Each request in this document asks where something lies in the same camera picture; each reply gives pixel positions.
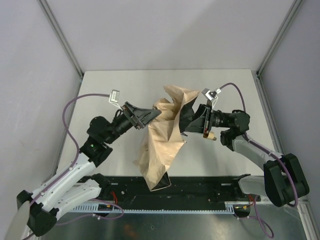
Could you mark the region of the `beige folding umbrella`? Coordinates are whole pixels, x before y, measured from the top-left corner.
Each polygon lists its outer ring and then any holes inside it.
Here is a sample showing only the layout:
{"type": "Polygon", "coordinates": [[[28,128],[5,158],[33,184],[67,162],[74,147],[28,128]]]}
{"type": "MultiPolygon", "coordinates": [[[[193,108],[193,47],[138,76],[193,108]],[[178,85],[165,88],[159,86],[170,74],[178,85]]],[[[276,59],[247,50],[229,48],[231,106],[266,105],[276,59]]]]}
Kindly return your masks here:
{"type": "Polygon", "coordinates": [[[181,115],[193,109],[200,94],[199,90],[175,85],[165,85],[163,88],[171,100],[160,98],[153,104],[161,114],[147,126],[134,161],[151,192],[171,186],[168,170],[186,143],[181,135],[182,127],[179,126],[183,121],[181,115]]]}

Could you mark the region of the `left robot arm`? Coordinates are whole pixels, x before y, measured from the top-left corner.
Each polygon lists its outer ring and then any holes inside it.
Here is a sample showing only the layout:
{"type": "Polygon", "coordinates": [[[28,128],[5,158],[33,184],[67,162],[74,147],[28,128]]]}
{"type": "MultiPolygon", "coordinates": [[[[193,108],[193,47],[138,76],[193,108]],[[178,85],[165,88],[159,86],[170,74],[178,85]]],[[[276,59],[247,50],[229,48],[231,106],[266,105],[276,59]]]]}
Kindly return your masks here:
{"type": "Polygon", "coordinates": [[[17,207],[28,204],[26,225],[32,234],[41,237],[72,208],[97,198],[106,185],[104,177],[95,174],[81,188],[73,188],[82,177],[99,167],[112,153],[110,145],[131,128],[145,128],[161,110],[139,108],[128,102],[118,109],[112,121],[103,116],[94,117],[87,130],[88,138],[77,148],[75,159],[60,173],[55,174],[39,188],[22,190],[16,197],[17,207]]]}

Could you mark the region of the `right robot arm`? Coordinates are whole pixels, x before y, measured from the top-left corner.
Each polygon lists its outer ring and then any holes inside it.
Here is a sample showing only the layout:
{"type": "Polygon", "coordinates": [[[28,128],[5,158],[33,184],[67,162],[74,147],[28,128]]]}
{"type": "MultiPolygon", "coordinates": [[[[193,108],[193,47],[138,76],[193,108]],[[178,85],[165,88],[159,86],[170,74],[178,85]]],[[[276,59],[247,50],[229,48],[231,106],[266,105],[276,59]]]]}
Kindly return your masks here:
{"type": "Polygon", "coordinates": [[[236,177],[236,189],[243,194],[268,197],[277,207],[295,207],[298,199],[310,192],[299,159],[292,153],[275,152],[254,141],[247,135],[249,123],[250,116],[243,110],[228,113],[200,104],[194,111],[192,105],[187,104],[180,112],[179,128],[181,133],[202,134],[204,138],[209,137],[213,127],[223,128],[221,144],[263,171],[262,176],[243,174],[236,177]]]}

